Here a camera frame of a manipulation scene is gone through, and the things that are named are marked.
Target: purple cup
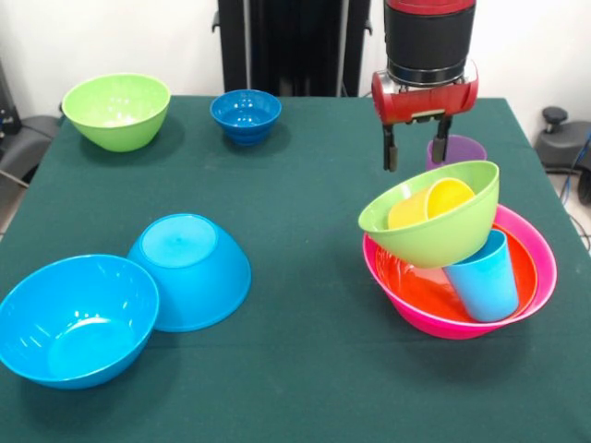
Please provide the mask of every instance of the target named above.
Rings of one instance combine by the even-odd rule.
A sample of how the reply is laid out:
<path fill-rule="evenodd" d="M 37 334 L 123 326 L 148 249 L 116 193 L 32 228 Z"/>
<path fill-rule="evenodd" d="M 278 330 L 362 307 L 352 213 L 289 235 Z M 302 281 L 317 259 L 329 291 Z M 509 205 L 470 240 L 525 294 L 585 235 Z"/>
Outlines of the purple cup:
<path fill-rule="evenodd" d="M 433 153 L 433 141 L 427 145 L 427 171 L 437 169 L 446 164 L 466 162 L 469 160 L 486 160 L 487 150 L 477 141 L 464 136 L 449 136 L 447 140 L 447 152 L 445 162 L 435 163 L 431 160 Z"/>

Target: cup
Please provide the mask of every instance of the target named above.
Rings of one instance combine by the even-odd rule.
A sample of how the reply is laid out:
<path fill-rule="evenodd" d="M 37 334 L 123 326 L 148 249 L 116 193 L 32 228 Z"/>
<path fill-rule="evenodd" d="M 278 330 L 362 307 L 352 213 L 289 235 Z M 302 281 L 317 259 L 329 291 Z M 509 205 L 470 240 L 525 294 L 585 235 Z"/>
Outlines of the cup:
<path fill-rule="evenodd" d="M 432 160 L 433 141 L 427 145 L 427 162 L 425 169 L 439 168 L 446 164 L 457 162 L 467 162 L 470 160 L 486 160 L 487 150 L 477 141 L 463 136 L 449 136 L 447 141 L 447 151 L 445 154 L 445 162 L 435 163 Z"/>
<path fill-rule="evenodd" d="M 502 320 L 519 305 L 507 236 L 502 231 L 491 230 L 478 252 L 443 271 L 476 321 Z"/>
<path fill-rule="evenodd" d="M 399 201 L 388 213 L 388 229 L 425 222 L 465 203 L 474 191 L 457 178 L 441 178 L 433 185 Z"/>

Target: black cylinder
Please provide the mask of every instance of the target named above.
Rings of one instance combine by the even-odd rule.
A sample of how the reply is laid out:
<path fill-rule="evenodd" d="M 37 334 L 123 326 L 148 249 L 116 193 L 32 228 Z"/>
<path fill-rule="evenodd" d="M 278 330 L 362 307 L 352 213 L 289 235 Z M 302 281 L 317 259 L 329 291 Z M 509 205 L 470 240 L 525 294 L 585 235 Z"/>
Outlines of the black cylinder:
<path fill-rule="evenodd" d="M 438 16 L 385 7 L 388 69 L 401 83 L 436 86 L 464 72 L 476 6 Z"/>

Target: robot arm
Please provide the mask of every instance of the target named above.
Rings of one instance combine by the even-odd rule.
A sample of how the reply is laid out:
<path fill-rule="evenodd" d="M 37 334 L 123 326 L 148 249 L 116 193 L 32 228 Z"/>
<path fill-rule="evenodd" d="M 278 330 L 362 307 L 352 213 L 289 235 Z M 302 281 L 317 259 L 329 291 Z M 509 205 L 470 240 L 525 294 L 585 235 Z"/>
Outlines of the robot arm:
<path fill-rule="evenodd" d="M 371 92 L 383 124 L 384 169 L 395 171 L 393 125 L 439 121 L 433 161 L 443 162 L 452 117 L 476 101 L 476 67 L 467 62 L 476 0 L 385 0 L 388 66 Z"/>

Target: yellow cup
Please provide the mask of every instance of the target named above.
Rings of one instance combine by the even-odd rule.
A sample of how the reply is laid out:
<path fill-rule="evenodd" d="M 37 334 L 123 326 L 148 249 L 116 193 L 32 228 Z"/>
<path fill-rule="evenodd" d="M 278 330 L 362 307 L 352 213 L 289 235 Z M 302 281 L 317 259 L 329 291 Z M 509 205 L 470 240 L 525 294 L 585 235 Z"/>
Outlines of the yellow cup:
<path fill-rule="evenodd" d="M 399 201 L 388 213 L 388 229 L 399 229 L 428 220 L 428 194 L 433 186 Z"/>
<path fill-rule="evenodd" d="M 462 180 L 443 178 L 433 185 L 428 194 L 427 215 L 432 219 L 449 212 L 474 195 L 472 188 Z"/>
<path fill-rule="evenodd" d="M 433 185 L 399 201 L 388 213 L 388 229 L 426 222 L 468 201 L 474 191 L 457 178 L 441 178 Z"/>

